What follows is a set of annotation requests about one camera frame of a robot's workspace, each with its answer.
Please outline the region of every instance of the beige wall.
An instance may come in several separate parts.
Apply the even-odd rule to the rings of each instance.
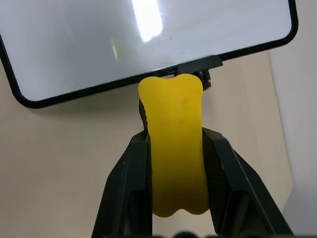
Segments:
[[[211,71],[203,124],[260,174],[280,209],[292,188],[267,53]],[[137,85],[41,110],[19,105],[0,66],[0,237],[90,237],[107,175],[142,130]],[[209,214],[154,217],[154,232],[212,234]]]

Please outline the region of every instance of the yellow silicone pad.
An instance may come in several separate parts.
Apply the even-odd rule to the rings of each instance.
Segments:
[[[153,213],[169,217],[184,209],[209,208],[203,159],[202,94],[199,78],[149,77],[139,85],[151,137]]]

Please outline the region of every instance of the black bracket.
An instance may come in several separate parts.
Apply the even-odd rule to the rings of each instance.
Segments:
[[[180,64],[175,75],[180,75],[182,73],[193,74],[200,78],[203,84],[203,89],[207,90],[211,87],[209,69],[220,67],[222,65],[222,60],[219,56],[211,56],[189,63]]]

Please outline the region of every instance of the clamp jaw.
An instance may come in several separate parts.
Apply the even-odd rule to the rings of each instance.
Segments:
[[[203,128],[214,230],[223,236],[292,235],[259,175],[220,133]],[[152,235],[150,137],[135,135],[110,173],[92,238]]]

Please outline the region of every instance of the white wall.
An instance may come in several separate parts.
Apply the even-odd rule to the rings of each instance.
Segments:
[[[285,217],[296,234],[317,234],[317,1],[298,0],[299,31],[270,52],[294,189]]]

